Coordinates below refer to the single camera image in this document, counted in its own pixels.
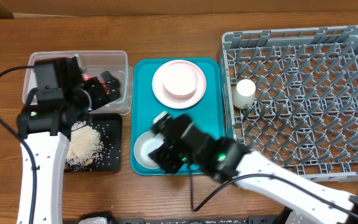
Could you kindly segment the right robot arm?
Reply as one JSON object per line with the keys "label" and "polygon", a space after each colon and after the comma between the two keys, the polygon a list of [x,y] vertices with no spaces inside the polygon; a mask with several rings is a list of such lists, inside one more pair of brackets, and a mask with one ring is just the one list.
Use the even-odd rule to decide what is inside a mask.
{"label": "right robot arm", "polygon": [[197,165],[221,183],[213,195],[235,184],[284,205],[288,212],[282,223],[358,223],[358,195],[296,175],[234,139],[214,139],[185,114],[172,118],[163,112],[150,129],[163,144],[149,157],[166,174],[176,174],[184,164]]}

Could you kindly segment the cream cup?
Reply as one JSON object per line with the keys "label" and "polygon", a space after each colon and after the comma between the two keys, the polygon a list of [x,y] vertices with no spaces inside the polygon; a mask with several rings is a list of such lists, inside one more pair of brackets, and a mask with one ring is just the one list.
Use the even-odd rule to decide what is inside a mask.
{"label": "cream cup", "polygon": [[233,94],[232,103],[236,108],[246,109],[252,106],[255,100],[256,85],[250,79],[238,81]]}

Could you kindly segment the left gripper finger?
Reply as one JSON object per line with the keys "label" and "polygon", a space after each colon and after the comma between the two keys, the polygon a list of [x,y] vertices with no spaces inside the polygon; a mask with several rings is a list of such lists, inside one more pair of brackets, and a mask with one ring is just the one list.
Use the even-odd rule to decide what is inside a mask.
{"label": "left gripper finger", "polygon": [[108,71],[101,74],[102,85],[106,91],[107,97],[110,101],[115,101],[121,97],[121,84],[119,80],[113,77]]}
{"label": "left gripper finger", "polygon": [[91,98],[91,108],[98,109],[110,103],[102,83],[97,77],[92,77],[84,82],[84,90]]}

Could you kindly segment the grey metal bowl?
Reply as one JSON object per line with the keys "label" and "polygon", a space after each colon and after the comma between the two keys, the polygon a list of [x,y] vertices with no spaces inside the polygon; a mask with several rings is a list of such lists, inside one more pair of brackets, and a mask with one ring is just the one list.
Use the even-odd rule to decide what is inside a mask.
{"label": "grey metal bowl", "polygon": [[163,143],[163,136],[161,134],[154,134],[152,131],[141,134],[134,144],[134,157],[136,161],[146,169],[159,168],[159,165],[149,157],[149,153],[158,149]]}

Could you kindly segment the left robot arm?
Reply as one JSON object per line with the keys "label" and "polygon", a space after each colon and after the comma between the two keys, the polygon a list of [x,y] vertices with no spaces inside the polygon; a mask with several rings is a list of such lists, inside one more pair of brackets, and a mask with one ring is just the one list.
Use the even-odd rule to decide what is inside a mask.
{"label": "left robot arm", "polygon": [[36,60],[37,86],[17,117],[22,150],[18,223],[61,223],[63,170],[71,127],[120,97],[120,83],[104,71],[86,77],[79,56]]}

